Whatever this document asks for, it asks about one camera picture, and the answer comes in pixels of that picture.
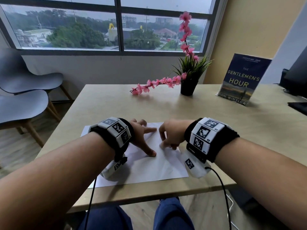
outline book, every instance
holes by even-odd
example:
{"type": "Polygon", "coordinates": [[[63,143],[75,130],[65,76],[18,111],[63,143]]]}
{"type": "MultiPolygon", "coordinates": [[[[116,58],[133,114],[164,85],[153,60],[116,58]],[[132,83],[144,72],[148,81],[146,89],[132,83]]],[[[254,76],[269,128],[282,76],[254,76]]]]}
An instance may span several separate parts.
{"type": "Polygon", "coordinates": [[[235,53],[217,96],[246,105],[271,61],[235,53]]]}

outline floor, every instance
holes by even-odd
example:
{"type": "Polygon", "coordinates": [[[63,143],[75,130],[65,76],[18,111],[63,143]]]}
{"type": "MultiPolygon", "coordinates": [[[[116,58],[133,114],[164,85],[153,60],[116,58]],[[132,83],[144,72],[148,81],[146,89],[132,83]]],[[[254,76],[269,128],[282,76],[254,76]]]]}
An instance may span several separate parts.
{"type": "MultiPolygon", "coordinates": [[[[61,116],[64,116],[70,104],[55,104],[61,116]]],[[[44,112],[32,120],[32,124],[41,138],[46,141],[57,126],[56,120],[48,112],[44,112]]],[[[23,129],[25,134],[19,135],[15,128],[0,130],[0,178],[17,170],[35,159],[40,147],[23,129]]],[[[180,197],[180,202],[189,214],[194,227],[198,229],[229,229],[227,209],[223,191],[202,193],[180,197]]],[[[134,230],[152,229],[155,210],[159,201],[149,201],[122,208],[131,217],[134,230]]],[[[256,215],[245,214],[236,203],[231,211],[232,222],[240,230],[249,229],[285,229],[274,218],[263,218],[266,213],[256,215]]]]}

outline wooden table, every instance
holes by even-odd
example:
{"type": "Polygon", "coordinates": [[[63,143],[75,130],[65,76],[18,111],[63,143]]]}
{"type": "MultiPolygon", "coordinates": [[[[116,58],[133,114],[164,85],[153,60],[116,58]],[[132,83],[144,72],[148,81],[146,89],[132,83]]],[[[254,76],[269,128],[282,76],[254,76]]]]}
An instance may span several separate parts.
{"type": "MultiPolygon", "coordinates": [[[[212,117],[229,124],[241,137],[282,153],[307,166],[307,116],[288,107],[297,101],[277,85],[259,85],[248,106],[215,96],[220,85],[198,85],[191,97],[160,85],[149,94],[133,96],[135,85],[86,85],[58,127],[52,133],[39,156],[80,137],[85,125],[97,123],[109,116],[163,122],[169,118],[198,119],[212,117]]],[[[236,183],[215,164],[226,188],[236,183]]],[[[191,195],[221,190],[214,173],[203,178],[177,178],[155,182],[99,187],[93,204],[129,204],[161,198],[191,195]]],[[[70,212],[86,210],[92,189],[87,189],[70,212]]]]}

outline black flower pot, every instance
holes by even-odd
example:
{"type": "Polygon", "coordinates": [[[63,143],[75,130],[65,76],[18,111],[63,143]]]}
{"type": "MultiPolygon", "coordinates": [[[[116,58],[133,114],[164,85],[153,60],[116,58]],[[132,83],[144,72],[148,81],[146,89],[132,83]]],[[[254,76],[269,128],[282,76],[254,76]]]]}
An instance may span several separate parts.
{"type": "Polygon", "coordinates": [[[180,93],[185,96],[193,95],[197,83],[198,81],[191,81],[191,80],[181,81],[180,93]]]}

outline jeans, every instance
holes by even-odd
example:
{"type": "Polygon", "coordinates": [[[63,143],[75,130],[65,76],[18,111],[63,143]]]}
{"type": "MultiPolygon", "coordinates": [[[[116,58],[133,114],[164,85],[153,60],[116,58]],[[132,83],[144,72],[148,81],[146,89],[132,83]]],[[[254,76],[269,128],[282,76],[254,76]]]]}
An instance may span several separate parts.
{"type": "MultiPolygon", "coordinates": [[[[84,230],[85,219],[78,230],[84,230]]],[[[154,217],[154,230],[194,230],[193,223],[178,198],[161,199],[154,217]]],[[[132,230],[130,217],[119,206],[93,208],[87,230],[132,230]]]]}

